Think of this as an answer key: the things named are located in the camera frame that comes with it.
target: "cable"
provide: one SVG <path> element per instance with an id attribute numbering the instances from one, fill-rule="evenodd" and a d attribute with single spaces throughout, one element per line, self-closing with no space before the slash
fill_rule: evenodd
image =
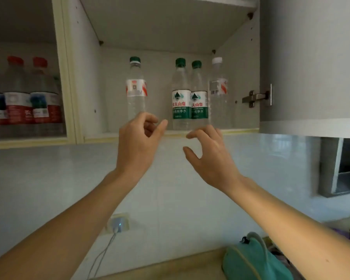
<path id="1" fill-rule="evenodd" d="M 96 263 L 98 257 L 99 257 L 100 255 L 103 254 L 103 257 L 101 258 L 100 263 L 98 264 L 98 267 L 97 267 L 97 269 L 96 269 L 95 275 L 93 276 L 94 278 L 96 277 L 96 275 L 97 275 L 97 273 L 98 273 L 98 269 L 100 268 L 100 265 L 101 265 L 101 263 L 102 263 L 102 261 L 103 261 L 103 259 L 104 259 L 104 257 L 105 257 L 105 254 L 106 254 L 106 252 L 107 252 L 107 249 L 108 249 L 109 246 L 112 244 L 112 242 L 113 242 L 113 240 L 115 239 L 115 236 L 116 236 L 116 235 L 117 235 L 117 233 L 114 232 L 114 234 L 113 234 L 113 236 L 111 237 L 111 239 L 110 239 L 109 243 L 107 244 L 106 248 L 105 248 L 101 253 L 99 253 L 98 256 L 95 258 L 95 260 L 94 260 L 94 262 L 93 262 L 93 264 L 92 264 L 92 266 L 91 266 L 91 269 L 89 270 L 89 273 L 88 273 L 88 276 L 87 276 L 87 280 L 89 280 L 89 276 L 91 275 L 91 271 L 92 271 L 93 267 L 95 266 L 95 263 Z"/>

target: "wall socket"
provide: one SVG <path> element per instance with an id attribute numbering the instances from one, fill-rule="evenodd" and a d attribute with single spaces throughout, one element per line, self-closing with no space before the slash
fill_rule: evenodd
<path id="1" fill-rule="evenodd" d="M 114 230 L 117 233 L 128 231 L 130 228 L 129 216 L 127 213 L 114 214 L 107 221 L 107 224 L 104 226 L 103 230 L 100 233 L 101 235 L 113 234 Z"/>

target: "forearm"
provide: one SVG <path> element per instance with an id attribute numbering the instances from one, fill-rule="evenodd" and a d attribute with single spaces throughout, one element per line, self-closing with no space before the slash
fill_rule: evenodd
<path id="1" fill-rule="evenodd" d="M 228 194 L 308 280 L 350 279 L 350 241 L 242 177 Z"/>
<path id="2" fill-rule="evenodd" d="M 108 174 L 87 196 L 3 255 L 0 280 L 70 279 L 136 183 L 128 175 Z"/>

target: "teal bag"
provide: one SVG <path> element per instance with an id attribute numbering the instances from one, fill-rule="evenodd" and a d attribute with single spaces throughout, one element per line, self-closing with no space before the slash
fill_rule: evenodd
<path id="1" fill-rule="evenodd" d="M 222 269 L 227 280 L 293 280 L 257 233 L 250 232 L 243 240 L 246 243 L 229 247 L 224 255 Z"/>

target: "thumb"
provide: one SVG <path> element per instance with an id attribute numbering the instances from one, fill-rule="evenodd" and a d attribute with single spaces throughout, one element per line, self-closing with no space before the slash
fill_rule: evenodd
<path id="1" fill-rule="evenodd" d="M 193 166 L 193 168 L 197 171 L 198 165 L 200 163 L 200 159 L 197 155 L 191 150 L 188 146 L 183 147 L 184 154 L 188 162 Z"/>
<path id="2" fill-rule="evenodd" d="M 163 134 L 166 131 L 168 121 L 163 120 L 159 123 L 159 125 L 154 130 L 153 134 L 150 136 L 150 138 L 154 139 L 155 141 L 159 142 L 163 136 Z"/>

